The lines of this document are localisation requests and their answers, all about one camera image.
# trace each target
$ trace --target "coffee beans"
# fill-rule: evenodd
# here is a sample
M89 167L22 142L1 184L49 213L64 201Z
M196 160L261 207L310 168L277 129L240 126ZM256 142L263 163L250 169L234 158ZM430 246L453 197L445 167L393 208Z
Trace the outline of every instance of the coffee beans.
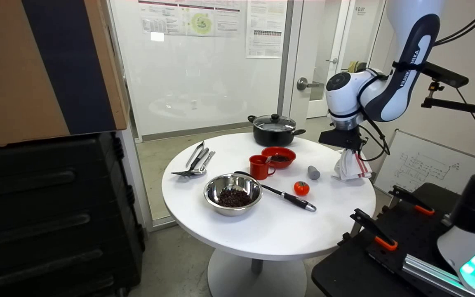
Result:
M290 160L290 158L282 155L274 155L272 156L271 160L275 162L285 162L287 160Z
M219 201L217 204L224 207L243 207L249 205L253 200L249 198L247 192L236 189L224 189L219 194Z

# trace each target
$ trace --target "cup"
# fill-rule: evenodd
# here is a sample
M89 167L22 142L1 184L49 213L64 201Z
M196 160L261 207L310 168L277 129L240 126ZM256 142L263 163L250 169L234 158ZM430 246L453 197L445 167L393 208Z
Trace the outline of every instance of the cup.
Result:
M276 168L273 168L274 171L269 173L270 162L267 161L267 156L254 155L249 158L250 161L250 175L257 180L264 180L269 175L273 175L276 172Z

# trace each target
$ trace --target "cardboard box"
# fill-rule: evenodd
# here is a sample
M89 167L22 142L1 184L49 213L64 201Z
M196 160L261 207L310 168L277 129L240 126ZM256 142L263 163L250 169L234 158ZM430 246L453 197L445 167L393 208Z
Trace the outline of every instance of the cardboard box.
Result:
M126 128L105 0L0 0L0 145Z

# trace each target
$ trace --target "tomato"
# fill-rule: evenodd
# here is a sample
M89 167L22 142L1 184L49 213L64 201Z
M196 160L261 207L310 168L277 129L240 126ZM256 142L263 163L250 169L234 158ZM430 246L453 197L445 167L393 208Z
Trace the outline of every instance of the tomato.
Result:
M297 181L294 183L294 191L296 195L305 196L309 193L309 185L303 181Z

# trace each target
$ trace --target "pot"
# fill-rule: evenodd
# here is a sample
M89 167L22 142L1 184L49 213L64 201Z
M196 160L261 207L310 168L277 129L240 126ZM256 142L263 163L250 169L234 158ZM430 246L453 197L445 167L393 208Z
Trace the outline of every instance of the pot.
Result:
M296 130L294 120L277 114L249 116L248 119L254 124L254 139L263 146L287 146L295 135L305 133L304 129Z

